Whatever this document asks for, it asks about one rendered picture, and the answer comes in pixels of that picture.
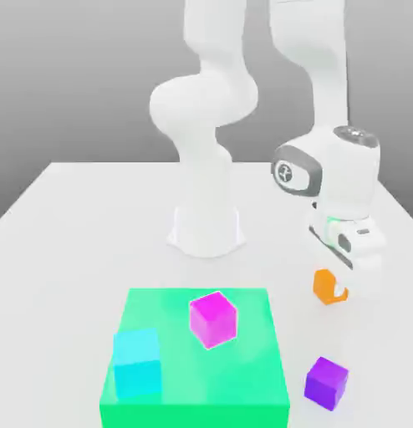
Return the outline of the small orange cube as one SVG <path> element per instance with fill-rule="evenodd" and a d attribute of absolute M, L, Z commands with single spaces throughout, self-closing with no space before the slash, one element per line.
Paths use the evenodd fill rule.
<path fill-rule="evenodd" d="M 315 272 L 313 291 L 325 305 L 346 301 L 349 296 L 347 288 L 338 288 L 335 276 L 328 269 L 319 269 Z"/>

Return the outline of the small purple cube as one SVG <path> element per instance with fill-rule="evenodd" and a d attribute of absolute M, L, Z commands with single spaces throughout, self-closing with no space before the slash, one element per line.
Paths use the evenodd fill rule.
<path fill-rule="evenodd" d="M 319 357 L 307 373 L 304 396 L 333 411 L 344 394 L 348 376 L 349 371 L 345 367 Z"/>

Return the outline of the small cyan cube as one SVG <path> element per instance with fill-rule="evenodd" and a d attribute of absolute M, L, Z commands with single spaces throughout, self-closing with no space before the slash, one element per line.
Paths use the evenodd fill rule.
<path fill-rule="evenodd" d="M 113 338 L 112 367 L 119 400 L 162 391 L 160 344 L 155 328 L 120 331 Z"/>

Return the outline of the large green box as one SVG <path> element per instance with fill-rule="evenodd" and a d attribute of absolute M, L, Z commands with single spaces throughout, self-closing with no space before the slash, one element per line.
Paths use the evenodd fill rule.
<path fill-rule="evenodd" d="M 288 428 L 290 403 L 268 292 L 224 288 L 238 310 L 237 337 L 205 349 L 189 330 L 189 303 L 209 288 L 132 288 L 121 331 L 155 328 L 162 391 L 118 400 L 107 371 L 102 428 Z"/>

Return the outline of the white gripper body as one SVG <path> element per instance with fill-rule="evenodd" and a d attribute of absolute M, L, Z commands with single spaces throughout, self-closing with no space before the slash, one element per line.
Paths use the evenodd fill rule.
<path fill-rule="evenodd" d="M 353 271 L 351 285 L 377 282 L 382 268 L 384 233 L 377 225 L 308 226 L 317 269 Z"/>

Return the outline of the small magenta cube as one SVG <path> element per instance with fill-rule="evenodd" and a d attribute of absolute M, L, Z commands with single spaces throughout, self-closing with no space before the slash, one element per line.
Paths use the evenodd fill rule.
<path fill-rule="evenodd" d="M 216 291 L 189 303 L 189 328 L 205 349 L 212 349 L 237 337 L 238 311 Z"/>

